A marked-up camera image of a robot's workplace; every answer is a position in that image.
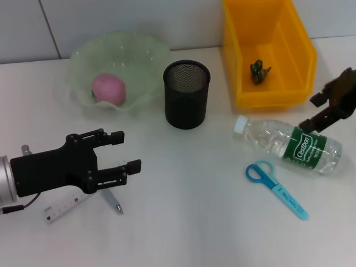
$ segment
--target yellow storage box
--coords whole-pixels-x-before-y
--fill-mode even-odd
[[[291,0],[222,0],[224,57],[237,107],[291,106],[313,91],[317,53]],[[250,65],[272,66],[255,85]]]

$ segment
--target black mesh pen holder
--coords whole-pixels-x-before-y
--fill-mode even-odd
[[[201,63],[181,60],[164,74],[166,119],[174,127],[188,130],[205,119],[210,72]]]

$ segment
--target white bottle cap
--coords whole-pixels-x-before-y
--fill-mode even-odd
[[[241,134],[244,131],[245,125],[247,123],[248,118],[245,116],[240,115],[238,117],[238,120],[236,121],[235,127],[234,127],[234,132],[237,132],[238,134]]]

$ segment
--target green glass bowl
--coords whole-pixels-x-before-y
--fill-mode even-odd
[[[74,52],[66,81],[85,106],[127,110],[163,94],[162,75],[172,61],[168,46],[159,40],[138,33],[115,32],[94,38]],[[102,73],[124,81],[124,103],[95,101],[92,82]]]

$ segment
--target white table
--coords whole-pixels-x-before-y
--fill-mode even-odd
[[[356,67],[356,37],[314,44],[319,51],[316,90],[345,68]],[[68,60],[0,65],[1,154],[20,156],[22,144],[32,152],[54,149],[70,133],[102,127],[126,136],[123,145],[97,150],[100,168],[142,160],[142,172],[112,190],[123,216],[97,194],[47,225],[41,212],[70,187],[41,194],[24,211],[1,215],[1,266],[354,267],[356,115],[324,131],[344,145],[332,176],[270,158],[278,180],[310,215],[301,221],[265,186],[245,177],[248,164],[266,154],[233,139],[239,111],[230,106],[219,48],[173,55],[197,60],[211,72],[205,122],[189,131],[166,122],[162,100],[134,113],[81,107],[64,82]],[[298,124],[317,112],[306,103],[282,112],[244,114]]]

